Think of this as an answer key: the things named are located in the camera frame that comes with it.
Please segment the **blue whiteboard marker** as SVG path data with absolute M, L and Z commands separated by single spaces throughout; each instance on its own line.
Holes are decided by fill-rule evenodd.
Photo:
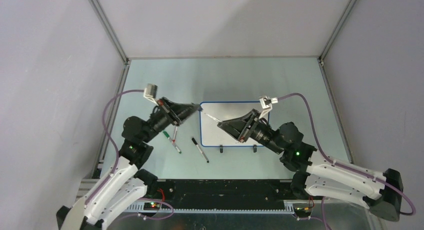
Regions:
M 214 117 L 214 116 L 212 116 L 212 115 L 210 115 L 210 114 L 208 114 L 208 113 L 203 113 L 204 115 L 206 115 L 207 117 L 209 117 L 210 119 L 212 119 L 213 121 L 215 121 L 215 122 L 217 122 L 217 123 L 221 123 L 222 121 L 221 120 L 219 120 L 218 118 L 216 118 L 216 117 Z

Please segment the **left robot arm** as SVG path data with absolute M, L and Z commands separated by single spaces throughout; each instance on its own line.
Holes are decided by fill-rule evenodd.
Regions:
M 124 142 L 108 172 L 72 207 L 56 213 L 61 230 L 106 230 L 131 204 L 153 198 L 157 177 L 143 169 L 153 147 L 148 143 L 169 125 L 180 126 L 201 110 L 196 103 L 175 103 L 162 97 L 150 99 L 155 106 L 148 120 L 131 116 L 123 124 Z

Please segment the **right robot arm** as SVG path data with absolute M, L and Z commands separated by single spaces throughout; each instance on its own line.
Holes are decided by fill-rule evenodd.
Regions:
M 304 135 L 293 122 L 274 130 L 255 109 L 219 121 L 217 127 L 240 143 L 252 139 L 280 154 L 280 162 L 294 172 L 290 191 L 295 198 L 334 198 L 363 207 L 378 218 L 400 220 L 403 183 L 398 171 L 374 171 L 322 154 L 303 142 Z

